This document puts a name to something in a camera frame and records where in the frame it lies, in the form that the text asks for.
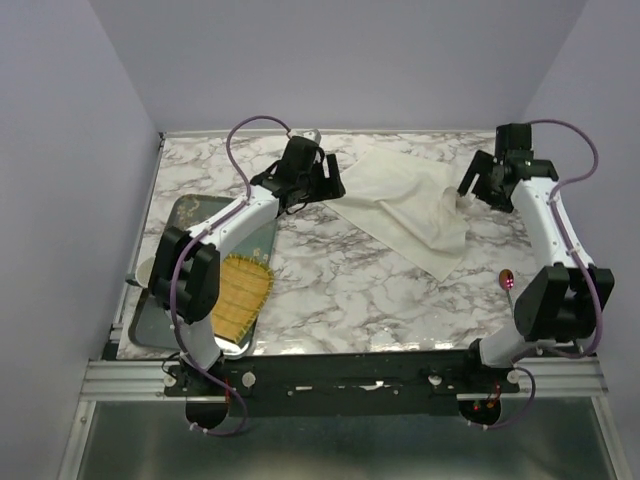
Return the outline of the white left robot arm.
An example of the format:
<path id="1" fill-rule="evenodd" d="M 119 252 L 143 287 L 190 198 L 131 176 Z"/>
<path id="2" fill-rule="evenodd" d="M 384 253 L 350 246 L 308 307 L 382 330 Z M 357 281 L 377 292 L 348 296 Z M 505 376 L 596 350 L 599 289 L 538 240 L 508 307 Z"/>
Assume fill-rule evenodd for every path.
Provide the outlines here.
<path id="1" fill-rule="evenodd" d="M 318 131 L 289 134 L 280 159 L 251 178 L 245 191 L 217 214 L 186 230 L 162 234 L 147 284 L 169 315 L 187 382 L 201 395 L 222 380 L 222 356 L 209 317 L 219 298 L 223 261 L 242 241 L 283 214 L 345 195 L 336 156 L 320 145 Z"/>

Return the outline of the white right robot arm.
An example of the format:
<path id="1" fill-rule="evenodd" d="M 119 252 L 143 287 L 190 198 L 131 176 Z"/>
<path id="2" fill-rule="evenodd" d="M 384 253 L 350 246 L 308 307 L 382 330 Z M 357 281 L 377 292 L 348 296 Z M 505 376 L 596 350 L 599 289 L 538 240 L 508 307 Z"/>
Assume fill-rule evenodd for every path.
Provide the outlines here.
<path id="1" fill-rule="evenodd" d="M 537 274 L 510 302 L 512 320 L 474 342 L 476 358 L 460 367 L 460 379 L 480 392 L 507 368 L 536 350 L 579 359 L 596 352 L 603 311 L 615 285 L 612 271 L 586 252 L 564 207 L 561 190 L 588 179 L 561 179 L 552 161 L 533 150 L 533 122 L 496 129 L 492 153 L 475 153 L 459 187 L 492 209 L 518 212 L 533 248 Z"/>

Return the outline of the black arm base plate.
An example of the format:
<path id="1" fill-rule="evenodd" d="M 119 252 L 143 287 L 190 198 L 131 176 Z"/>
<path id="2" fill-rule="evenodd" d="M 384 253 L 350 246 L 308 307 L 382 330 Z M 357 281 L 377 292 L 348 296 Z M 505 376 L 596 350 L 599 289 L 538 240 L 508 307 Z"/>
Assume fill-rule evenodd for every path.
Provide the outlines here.
<path id="1" fill-rule="evenodd" d="M 468 350 L 259 355 L 221 360 L 209 376 L 180 362 L 164 393 L 252 417 L 455 416 L 461 403 L 518 392 L 508 375 Z"/>

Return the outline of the cream cloth napkin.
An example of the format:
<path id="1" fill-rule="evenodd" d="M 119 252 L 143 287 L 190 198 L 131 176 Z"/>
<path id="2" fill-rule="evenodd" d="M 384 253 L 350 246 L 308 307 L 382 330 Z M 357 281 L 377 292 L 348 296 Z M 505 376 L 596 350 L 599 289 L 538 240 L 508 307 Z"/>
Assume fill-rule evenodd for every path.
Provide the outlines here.
<path id="1" fill-rule="evenodd" d="M 342 173 L 344 197 L 326 205 L 442 282 L 463 260 L 469 230 L 454 174 L 446 163 L 372 147 Z"/>

